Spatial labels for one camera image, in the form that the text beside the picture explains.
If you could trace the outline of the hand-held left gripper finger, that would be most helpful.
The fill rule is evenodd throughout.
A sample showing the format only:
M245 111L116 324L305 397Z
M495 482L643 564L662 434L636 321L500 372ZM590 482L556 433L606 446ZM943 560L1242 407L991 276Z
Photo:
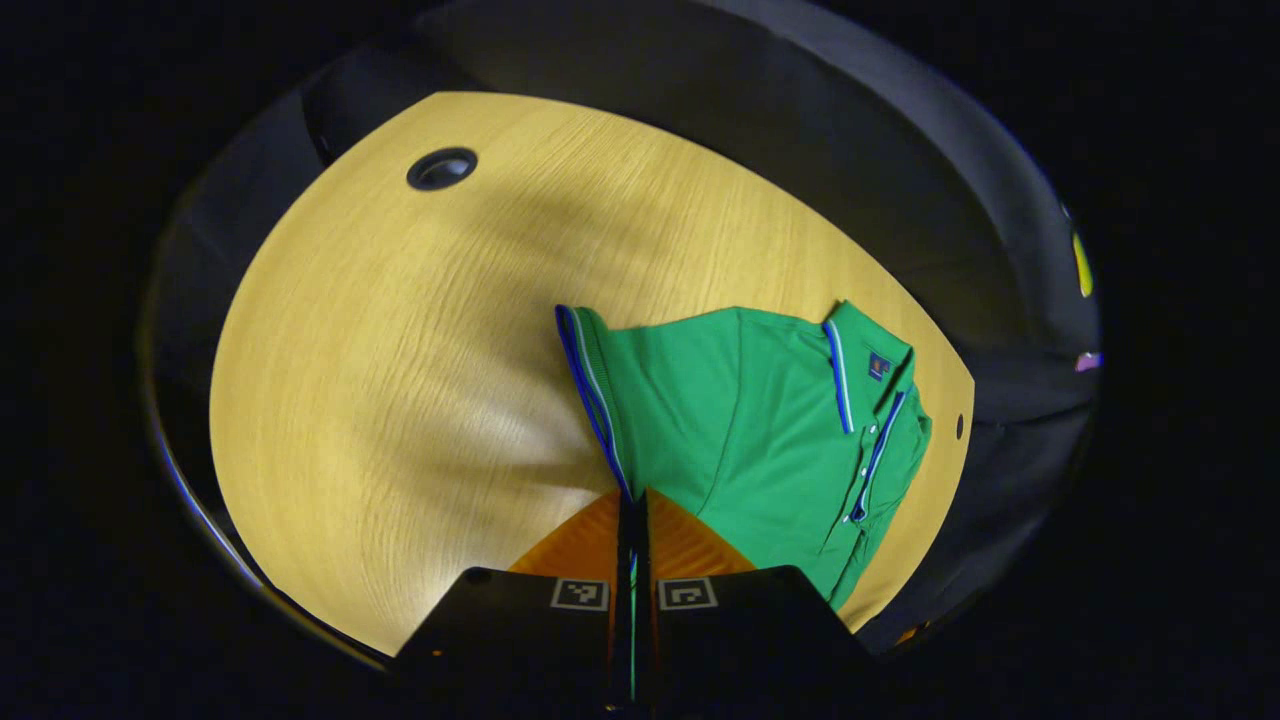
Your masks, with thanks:
M412 710L605 712L627 551L612 492L512 566L465 569L394 657Z
M635 541L635 679L654 712L852 711L870 660L799 568L751 565L657 491Z

